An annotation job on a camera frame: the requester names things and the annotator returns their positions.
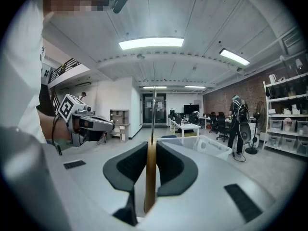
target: storage bin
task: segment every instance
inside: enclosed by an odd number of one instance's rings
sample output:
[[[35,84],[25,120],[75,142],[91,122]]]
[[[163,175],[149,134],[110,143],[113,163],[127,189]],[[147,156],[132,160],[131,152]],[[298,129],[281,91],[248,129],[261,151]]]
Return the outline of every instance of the storage bin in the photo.
[[[308,140],[307,139],[298,138],[298,145],[297,145],[296,152],[298,154],[303,154],[303,155],[308,154]]]
[[[282,120],[270,120],[269,121],[269,127],[272,131],[281,131],[282,127]]]
[[[184,138],[160,138],[158,141],[162,141],[170,148],[176,150],[176,146],[184,146],[187,149],[198,151],[212,155],[223,160],[227,160],[228,155],[231,154],[232,149],[228,146],[221,144],[215,140],[212,140],[206,136],[193,136]]]
[[[294,133],[295,132],[296,121],[283,121],[283,130],[285,132]]]
[[[303,134],[308,135],[308,122],[307,121],[297,122],[297,133],[299,135],[303,135]]]
[[[284,135],[282,137],[282,149],[286,151],[295,150],[296,149],[294,148],[295,141],[296,141],[296,137]]]
[[[278,147],[281,139],[281,135],[269,135],[268,144],[274,147]]]

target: balcony railing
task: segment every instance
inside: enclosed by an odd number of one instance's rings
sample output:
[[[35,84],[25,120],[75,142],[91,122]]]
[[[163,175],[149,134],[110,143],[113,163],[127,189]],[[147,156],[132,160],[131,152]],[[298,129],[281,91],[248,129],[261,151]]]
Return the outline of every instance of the balcony railing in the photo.
[[[80,63],[75,60],[74,58],[68,60],[66,63],[64,63],[62,66],[58,67],[55,71],[53,71],[50,75],[50,79],[48,81],[48,84],[54,81],[57,77],[64,74],[68,70],[72,69],[73,67],[76,67],[80,65]]]

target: white shelving unit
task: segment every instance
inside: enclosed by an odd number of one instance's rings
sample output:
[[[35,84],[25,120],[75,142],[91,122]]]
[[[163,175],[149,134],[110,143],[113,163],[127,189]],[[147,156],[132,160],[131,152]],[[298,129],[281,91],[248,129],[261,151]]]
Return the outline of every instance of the white shelving unit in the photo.
[[[302,75],[299,75],[299,76],[295,76],[295,77],[285,79],[283,81],[279,81],[279,82],[274,83],[274,84],[268,84],[268,85],[266,85],[265,82],[263,81],[264,91],[266,91],[266,88],[269,88],[269,87],[272,87],[272,86],[278,86],[278,85],[283,84],[283,83],[288,82],[288,81],[294,81],[296,79],[299,79],[301,77],[305,77],[307,75],[308,75],[308,73],[305,73],[305,74],[302,74]],[[300,134],[297,134],[296,132],[277,131],[277,130],[271,130],[269,128],[269,119],[270,118],[275,118],[275,117],[308,118],[308,114],[307,115],[269,114],[269,109],[271,109],[272,103],[284,102],[284,101],[288,101],[288,100],[295,100],[295,99],[305,98],[305,97],[307,97],[306,94],[296,95],[296,96],[291,96],[291,97],[285,97],[285,98],[277,98],[277,99],[269,99],[268,97],[266,97],[266,109],[267,109],[266,138],[265,138],[265,141],[263,143],[263,147],[262,147],[263,150],[264,150],[264,147],[267,146],[267,147],[270,147],[270,148],[273,148],[273,149],[276,149],[276,150],[280,150],[280,151],[288,152],[288,153],[291,153],[291,154],[296,154],[296,155],[308,157],[308,152],[306,154],[302,154],[302,153],[297,153],[296,150],[283,150],[281,147],[272,146],[272,145],[267,143],[269,135],[273,134],[273,133],[288,135],[288,136],[294,136],[294,137],[306,137],[306,138],[308,138],[308,135],[306,135],[306,134],[300,135]]]

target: doorway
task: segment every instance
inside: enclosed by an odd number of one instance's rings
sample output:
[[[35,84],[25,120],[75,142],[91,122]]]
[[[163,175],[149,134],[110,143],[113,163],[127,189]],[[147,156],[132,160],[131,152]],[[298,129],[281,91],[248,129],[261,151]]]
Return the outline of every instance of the doorway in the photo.
[[[143,95],[143,123],[152,124],[152,104],[153,94]],[[155,123],[165,124],[167,122],[166,114],[166,94],[158,93],[156,96],[156,114]]]

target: floor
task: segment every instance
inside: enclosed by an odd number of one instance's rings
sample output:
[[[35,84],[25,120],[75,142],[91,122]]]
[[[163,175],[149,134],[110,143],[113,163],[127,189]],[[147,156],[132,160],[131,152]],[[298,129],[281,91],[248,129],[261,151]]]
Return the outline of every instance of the floor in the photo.
[[[172,134],[172,132],[170,132],[168,128],[156,128],[154,134],[157,138],[160,138],[163,135]],[[147,141],[150,135],[150,128],[142,128],[132,140],[126,143],[120,142],[119,139],[109,139],[107,144],[101,145],[98,145],[95,141],[91,141],[87,142],[86,146],[64,150],[63,154],[91,153],[97,150],[122,146],[133,148],[141,142]],[[201,129],[200,135],[205,135],[212,139],[216,139],[218,136],[216,133],[209,133],[209,129]],[[222,139],[219,139],[218,141],[226,145],[228,143],[228,140],[223,142]],[[233,159],[232,155],[229,155],[228,162],[267,189],[275,199],[286,197],[298,184],[307,167],[306,158],[275,149],[262,150],[262,143],[260,143],[259,151],[256,155],[244,153],[244,156],[246,157],[245,162],[237,162]],[[140,178],[145,178],[145,169]],[[137,185],[139,186],[140,184],[143,184],[143,180],[138,180],[135,189]],[[137,216],[144,217],[143,201],[145,192],[140,192],[140,190],[138,190],[135,191],[135,194]]]

